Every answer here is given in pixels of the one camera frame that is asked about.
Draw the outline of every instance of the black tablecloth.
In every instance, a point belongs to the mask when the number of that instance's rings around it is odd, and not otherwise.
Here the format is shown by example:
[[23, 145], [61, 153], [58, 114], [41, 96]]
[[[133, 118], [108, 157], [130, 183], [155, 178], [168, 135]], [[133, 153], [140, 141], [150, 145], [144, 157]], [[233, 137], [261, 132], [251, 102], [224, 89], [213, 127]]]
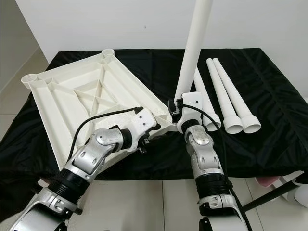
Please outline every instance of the black tablecloth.
[[[59, 52], [53, 69], [99, 51]], [[162, 102], [173, 99], [184, 50], [117, 50], [116, 57]], [[198, 62], [211, 102], [223, 120], [207, 58], [217, 57], [251, 112], [262, 124], [254, 134], [224, 132], [229, 175], [256, 177], [286, 175], [308, 169], [308, 105], [261, 49], [202, 50]], [[210, 132], [220, 155], [218, 132]], [[97, 180], [191, 178], [190, 158], [183, 135], [170, 132], [155, 139], [148, 153], [130, 155], [99, 175]], [[0, 186], [24, 179], [49, 178], [58, 172], [51, 145], [32, 94], [0, 143]]]

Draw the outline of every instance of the white plastic pipe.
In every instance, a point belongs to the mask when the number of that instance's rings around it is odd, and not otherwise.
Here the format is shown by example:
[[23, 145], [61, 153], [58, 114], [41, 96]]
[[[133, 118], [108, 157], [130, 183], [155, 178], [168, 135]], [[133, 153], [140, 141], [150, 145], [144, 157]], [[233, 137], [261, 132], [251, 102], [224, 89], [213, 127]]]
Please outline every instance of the white plastic pipe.
[[[205, 89], [205, 86], [204, 86], [204, 83], [203, 83], [203, 80], [201, 78], [198, 68], [196, 68], [196, 71], [194, 73], [193, 81], [196, 86], [196, 90], [202, 94], [202, 99], [203, 99], [202, 110], [205, 111], [210, 117], [212, 117], [213, 120], [217, 123], [218, 127], [220, 127], [221, 121], [219, 119], [219, 116], [214, 111], [214, 108], [206, 92], [206, 89]], [[209, 120], [206, 116], [203, 117], [203, 124], [207, 127], [209, 131], [217, 130], [213, 122]]]
[[201, 46], [204, 41], [206, 25], [210, 15], [212, 0], [197, 0], [191, 28], [189, 30], [186, 49], [180, 71], [177, 90], [175, 92], [174, 103], [181, 98], [183, 93], [191, 91], [194, 71], [197, 67]]
[[206, 64], [212, 78], [218, 102], [221, 107], [222, 115], [224, 117], [223, 125], [225, 127], [225, 130], [229, 134], [239, 133], [243, 130], [242, 121], [235, 113], [235, 110], [231, 104], [228, 94], [215, 68], [213, 60], [207, 59]]
[[257, 117], [255, 117], [247, 107], [243, 98], [237, 91], [236, 87], [232, 83], [231, 79], [227, 75], [225, 69], [223, 69], [221, 63], [217, 58], [213, 59], [214, 65], [218, 71], [219, 77], [225, 87], [228, 96], [237, 112], [239, 117], [242, 120], [245, 133], [253, 133], [258, 131], [261, 128], [261, 124]]

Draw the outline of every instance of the pink object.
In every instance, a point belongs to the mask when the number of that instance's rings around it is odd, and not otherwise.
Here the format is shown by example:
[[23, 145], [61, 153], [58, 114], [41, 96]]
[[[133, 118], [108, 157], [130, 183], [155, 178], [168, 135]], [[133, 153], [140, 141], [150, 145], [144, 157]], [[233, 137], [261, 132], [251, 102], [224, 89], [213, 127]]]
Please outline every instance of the pink object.
[[263, 187], [271, 186], [279, 177], [256, 177], [256, 181]]

